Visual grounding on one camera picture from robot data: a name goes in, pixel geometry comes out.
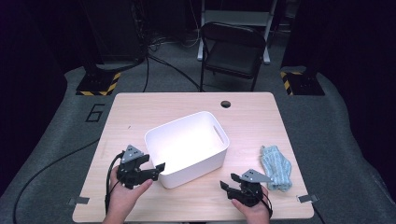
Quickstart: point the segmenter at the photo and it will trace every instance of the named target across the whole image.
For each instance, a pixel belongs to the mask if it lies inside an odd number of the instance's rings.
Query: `white storage box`
[[[159,180],[167,189],[220,168],[230,145],[219,122],[206,111],[154,128],[145,141],[154,166],[165,162]]]

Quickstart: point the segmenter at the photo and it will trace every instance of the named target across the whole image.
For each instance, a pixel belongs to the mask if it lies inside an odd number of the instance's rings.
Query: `blue cloth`
[[[282,155],[277,146],[262,147],[260,152],[265,174],[273,180],[273,182],[267,183],[268,189],[288,191],[292,186],[290,161]]]

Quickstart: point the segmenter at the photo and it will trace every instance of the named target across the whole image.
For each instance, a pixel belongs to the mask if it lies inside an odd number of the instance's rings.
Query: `gray carpet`
[[[288,96],[280,78],[280,63],[288,37],[278,34],[270,48],[271,64],[263,65],[255,91],[269,91],[277,101],[291,145],[309,193],[320,198],[316,208],[326,223],[396,223],[396,206],[376,170],[365,161],[353,138],[343,99],[324,76],[318,80],[325,96]],[[198,46],[163,44],[152,55],[177,67],[199,82]],[[104,68],[123,64],[107,64]],[[41,141],[0,199],[0,222],[12,223],[18,193],[39,170],[67,153],[97,140],[119,92],[141,92],[147,64],[121,73],[109,96],[78,96],[82,68],[65,74],[68,89]],[[207,76],[206,91],[248,91],[250,80]],[[197,91],[171,67],[149,60],[147,92]],[[98,122],[86,122],[94,105],[102,111]],[[18,223],[73,223],[74,205],[89,170],[96,143],[82,149],[38,175],[22,194]],[[272,223],[321,223],[317,215],[306,220],[274,220]]]

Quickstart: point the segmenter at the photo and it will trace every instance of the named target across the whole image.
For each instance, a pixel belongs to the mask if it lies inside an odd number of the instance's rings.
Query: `wire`
[[[77,149],[77,150],[75,150],[75,151],[70,152],[69,154],[66,154],[66,155],[62,156],[62,157],[59,158],[58,160],[53,161],[52,163],[48,164],[47,166],[45,166],[44,168],[42,168],[40,171],[38,171],[37,173],[35,173],[35,175],[33,175],[33,176],[26,182],[26,184],[23,186],[23,188],[21,189],[20,193],[18,194],[17,201],[14,203],[14,210],[13,210],[13,212],[12,212],[12,221],[13,221],[13,223],[14,223],[14,224],[17,224],[17,207],[18,207],[18,202],[19,202],[19,200],[20,200],[20,198],[21,198],[23,192],[26,190],[26,188],[29,186],[29,184],[30,184],[38,175],[40,175],[43,171],[45,171],[45,170],[47,170],[48,168],[50,168],[50,167],[51,167],[53,164],[55,164],[56,162],[61,161],[61,160],[63,160],[64,158],[69,157],[69,156],[71,156],[71,155],[73,155],[73,154],[75,154],[75,153],[77,153],[77,152],[79,152],[79,151],[81,151],[81,150],[83,150],[83,149],[85,149],[85,148],[87,148],[87,147],[90,147],[91,145],[93,145],[93,144],[95,144],[96,142],[98,142],[99,139],[100,139],[100,138],[94,140],[93,142],[89,143],[88,145],[86,145],[86,146],[84,146],[84,147],[81,147],[81,148],[79,148],[79,149]]]
[[[183,45],[183,46],[186,47],[186,48],[190,48],[190,47],[194,46],[194,45],[198,42],[198,40],[200,39],[200,38],[199,38],[200,30],[199,30],[199,27],[198,27],[198,22],[197,22],[197,19],[195,18],[195,14],[194,14],[194,10],[193,10],[193,8],[192,8],[192,2],[191,2],[191,0],[190,0],[189,2],[190,2],[191,13],[192,13],[192,16],[194,17],[195,26],[196,26],[198,32],[197,32],[197,37],[196,37],[194,43],[192,43],[191,45],[184,45],[183,43],[181,44],[181,45]]]
[[[142,92],[146,91],[146,87],[148,86],[148,83],[149,83],[149,57],[147,55],[146,55],[146,61],[148,62],[148,71],[147,71],[147,76],[146,76],[145,88],[143,89]]]
[[[326,224],[326,222],[324,222],[323,217],[320,215],[318,209],[317,209],[313,204],[312,204],[312,207],[314,208],[314,211],[317,213],[318,217],[320,218],[320,221],[321,221],[323,224]]]
[[[255,198],[257,198],[258,200],[260,200],[261,202],[262,202],[262,204],[264,204],[264,206],[268,209],[268,213],[269,213],[269,215],[270,215],[270,218],[271,218],[271,216],[272,216],[272,214],[274,213],[274,211],[272,210],[272,204],[271,204],[271,201],[270,201],[270,199],[268,198],[268,196],[267,195],[265,195],[264,193],[262,194],[263,196],[265,196],[265,198],[267,199],[267,201],[268,201],[268,204],[262,199],[262,198],[259,198],[258,196],[257,196],[257,194],[255,194],[251,189],[247,189],[251,194],[253,194],[253,196],[255,197]]]
[[[174,67],[172,64],[167,63],[166,61],[161,60],[161,59],[159,59],[159,58],[157,58],[157,57],[154,57],[154,56],[152,56],[152,55],[150,55],[150,54],[148,55],[148,57],[149,57],[150,59],[154,60],[154,61],[157,62],[157,63],[162,63],[162,64],[164,64],[164,65],[167,65],[167,66],[172,67],[173,69],[177,70],[183,77],[185,77],[186,79],[188,79],[188,80],[197,88],[197,90],[199,90],[199,88],[200,88],[199,85],[198,85],[194,80],[192,80],[192,78],[190,78],[189,76],[187,76],[184,72],[180,71],[178,68]]]
[[[114,160],[111,162],[110,166],[108,167],[107,171],[107,178],[106,178],[106,196],[105,196],[105,209],[106,209],[106,214],[108,210],[108,205],[110,204],[110,193],[113,191],[113,189],[116,187],[116,185],[120,182],[117,181],[117,183],[113,186],[113,188],[110,190],[109,182],[110,182],[110,176],[111,176],[111,170],[113,170],[114,163],[116,162],[117,159],[122,158],[124,155],[124,151],[122,151],[119,155],[117,155]]]
[[[162,37],[158,37],[155,40],[152,40],[151,44],[148,45],[148,49],[150,49],[153,52],[157,51],[160,48],[161,44],[164,43],[164,40],[166,39],[167,37],[162,36]]]

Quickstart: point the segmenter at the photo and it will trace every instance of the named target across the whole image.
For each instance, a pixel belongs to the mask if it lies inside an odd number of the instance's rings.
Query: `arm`
[[[268,190],[262,186],[262,192],[265,195],[268,195]],[[258,203],[253,207],[247,207],[241,204],[238,200],[231,200],[233,206],[235,206],[242,214],[245,215],[247,219],[247,224],[269,224],[270,216],[268,213],[268,209],[262,203]]]
[[[110,174],[110,188],[113,189],[110,195],[110,205],[104,224],[123,223],[125,218],[131,213],[137,199],[151,186],[152,179],[146,180],[143,184],[135,189],[127,189],[122,184],[118,183],[117,171],[119,167],[116,166]]]

